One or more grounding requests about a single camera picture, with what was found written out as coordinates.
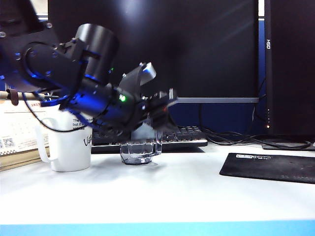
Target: black mouse pad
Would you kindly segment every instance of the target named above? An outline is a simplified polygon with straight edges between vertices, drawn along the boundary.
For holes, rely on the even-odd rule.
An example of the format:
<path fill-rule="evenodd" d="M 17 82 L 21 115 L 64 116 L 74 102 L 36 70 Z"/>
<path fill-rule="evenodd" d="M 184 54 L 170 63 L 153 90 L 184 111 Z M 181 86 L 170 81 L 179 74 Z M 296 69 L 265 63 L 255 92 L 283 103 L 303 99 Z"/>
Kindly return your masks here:
<path fill-rule="evenodd" d="M 315 157 L 229 153 L 220 175 L 315 183 Z"/>

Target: computer monitor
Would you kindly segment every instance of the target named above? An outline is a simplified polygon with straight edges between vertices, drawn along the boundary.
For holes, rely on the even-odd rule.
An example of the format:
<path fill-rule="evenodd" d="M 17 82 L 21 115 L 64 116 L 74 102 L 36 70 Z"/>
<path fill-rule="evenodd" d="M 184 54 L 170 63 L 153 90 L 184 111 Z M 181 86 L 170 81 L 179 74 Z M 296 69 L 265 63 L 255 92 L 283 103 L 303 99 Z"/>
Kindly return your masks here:
<path fill-rule="evenodd" d="M 314 11 L 312 0 L 265 1 L 270 134 L 315 135 Z"/>
<path fill-rule="evenodd" d="M 52 0 L 48 12 L 62 42 L 84 23 L 115 33 L 116 85 L 152 62 L 157 77 L 144 95 L 174 88 L 179 102 L 258 102 L 257 0 Z"/>

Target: cable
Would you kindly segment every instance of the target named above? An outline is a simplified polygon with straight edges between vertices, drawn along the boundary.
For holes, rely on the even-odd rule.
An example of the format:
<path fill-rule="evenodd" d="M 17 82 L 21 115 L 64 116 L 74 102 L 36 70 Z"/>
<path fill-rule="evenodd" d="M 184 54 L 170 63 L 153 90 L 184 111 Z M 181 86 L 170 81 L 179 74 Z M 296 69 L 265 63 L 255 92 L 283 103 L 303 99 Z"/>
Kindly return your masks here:
<path fill-rule="evenodd" d="M 240 140 L 235 140 L 235 139 L 228 139 L 228 138 L 223 137 L 223 136 L 230 136 L 230 134 L 211 132 L 207 128 L 204 128 L 203 132 L 206 133 L 207 138 L 209 138 L 209 136 L 210 136 L 212 138 L 216 138 L 216 139 L 223 141 L 220 143 L 219 142 L 213 142 L 214 140 L 209 138 L 210 142 L 213 142 L 213 143 L 218 144 L 218 145 L 224 145 L 224 146 L 225 145 L 243 145 L 243 144 L 251 144 L 252 143 L 248 140 L 248 138 L 245 138 L 244 136 L 242 136 L 242 139 L 240 139 Z"/>
<path fill-rule="evenodd" d="M 222 136 L 239 137 L 239 138 L 241 138 L 241 140 L 238 140 L 238 141 L 231 140 L 231 139 L 224 138 L 221 135 Z M 281 148 L 281 149 L 286 149 L 286 150 L 301 150 L 301 149 L 309 147 L 312 144 L 309 141 L 304 141 L 304 144 L 302 144 L 302 145 L 282 145 L 282 144 L 262 141 L 262 140 L 258 139 L 259 136 L 264 138 L 264 137 L 268 137 L 268 135 L 253 135 L 253 136 L 249 136 L 249 135 L 244 135 L 244 134 L 233 132 L 233 131 L 228 131 L 228 132 L 223 132 L 223 133 L 211 133 L 210 136 L 219 138 L 219 139 L 224 140 L 224 141 L 226 141 L 228 143 L 228 144 L 226 144 L 226 143 L 213 142 L 213 140 L 209 138 L 210 142 L 213 142 L 213 143 L 218 144 L 218 145 L 240 145 L 240 144 L 260 143 L 260 144 L 266 144 L 266 145 L 269 145 L 269 146 L 273 146 L 273 147 Z"/>
<path fill-rule="evenodd" d="M 55 132 L 61 132 L 61 133 L 69 133 L 69 132 L 73 132 L 73 131 L 76 131 L 76 130 L 79 130 L 79 129 L 87 127 L 87 125 L 83 125 L 81 127 L 77 127 L 77 128 L 71 129 L 71 130 L 58 130 L 58 129 L 51 128 L 51 127 L 47 126 L 41 119 L 39 119 L 38 116 L 31 109 L 30 105 L 27 102 L 25 93 L 22 93 L 22 96 L 23 96 L 23 100 L 25 102 L 25 105 L 27 106 L 27 108 L 31 112 L 31 114 L 39 121 L 39 123 L 41 123 L 43 126 L 45 126 L 49 130 L 52 130 L 52 131 L 55 131 Z"/>
<path fill-rule="evenodd" d="M 245 131 L 245 135 L 248 134 L 252 129 L 252 124 L 254 123 L 255 111 L 256 111 L 256 104 L 254 104 L 254 108 L 252 110 L 252 121 L 251 121 L 249 127 L 247 128 L 247 130 Z"/>
<path fill-rule="evenodd" d="M 199 107 L 198 107 L 198 120 L 199 120 L 199 127 L 200 127 L 200 130 L 202 131 L 202 128 L 203 128 L 203 122 L 202 122 L 202 103 L 199 104 Z"/>
<path fill-rule="evenodd" d="M 259 89 L 258 89 L 258 94 L 260 93 L 261 89 L 262 89 L 262 86 L 264 85 L 264 83 L 266 82 L 266 77 L 262 80 L 260 86 L 259 86 Z"/>
<path fill-rule="evenodd" d="M 261 99 L 265 98 L 266 96 L 267 96 L 267 95 L 264 94 L 264 95 L 262 95 L 261 97 L 259 97 L 259 101 L 261 101 Z"/>
<path fill-rule="evenodd" d="M 263 117 L 261 117 L 261 116 L 257 113 L 257 110 L 255 110 L 255 116 L 256 116 L 259 120 L 261 120 L 261 121 L 263 121 L 263 122 L 266 122 L 266 120 L 265 120 Z"/>
<path fill-rule="evenodd" d="M 37 92 L 32 92 L 32 94 L 33 94 L 39 101 L 42 101 L 42 102 L 45 101 L 45 99 L 42 98 L 41 96 L 39 96 Z"/>

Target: robotic arm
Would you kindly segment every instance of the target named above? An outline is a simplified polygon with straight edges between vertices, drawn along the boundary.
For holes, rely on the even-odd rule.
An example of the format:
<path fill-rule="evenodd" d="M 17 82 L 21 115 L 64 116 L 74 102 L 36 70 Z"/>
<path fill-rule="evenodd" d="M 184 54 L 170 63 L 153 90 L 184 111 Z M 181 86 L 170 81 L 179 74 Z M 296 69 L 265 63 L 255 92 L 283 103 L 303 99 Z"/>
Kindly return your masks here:
<path fill-rule="evenodd" d="M 108 29 L 81 25 L 67 43 L 60 43 L 51 23 L 41 23 L 29 0 L 0 2 L 0 78 L 21 92 L 58 91 L 60 98 L 41 106 L 60 105 L 104 133 L 128 134 L 150 119 L 156 130 L 173 129 L 168 107 L 176 95 L 141 95 L 141 86 L 156 76 L 151 63 L 124 74 L 118 87 L 109 83 L 119 42 Z"/>

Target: white mug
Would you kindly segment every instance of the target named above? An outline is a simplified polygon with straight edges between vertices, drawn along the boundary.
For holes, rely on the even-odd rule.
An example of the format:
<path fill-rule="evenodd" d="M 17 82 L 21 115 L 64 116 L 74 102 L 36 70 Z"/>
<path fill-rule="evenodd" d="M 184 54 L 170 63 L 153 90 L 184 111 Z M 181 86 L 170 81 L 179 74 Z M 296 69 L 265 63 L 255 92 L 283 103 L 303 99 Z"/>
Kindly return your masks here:
<path fill-rule="evenodd" d="M 92 117 L 84 115 L 91 122 Z M 69 112 L 53 111 L 43 121 L 47 126 L 57 130 L 71 130 L 83 126 L 75 115 Z M 70 172 L 86 169 L 91 164 L 92 128 L 62 133 L 48 130 L 50 157 L 48 158 L 44 140 L 43 127 L 37 125 L 35 134 L 40 159 L 51 164 L 51 169 L 58 172 Z"/>

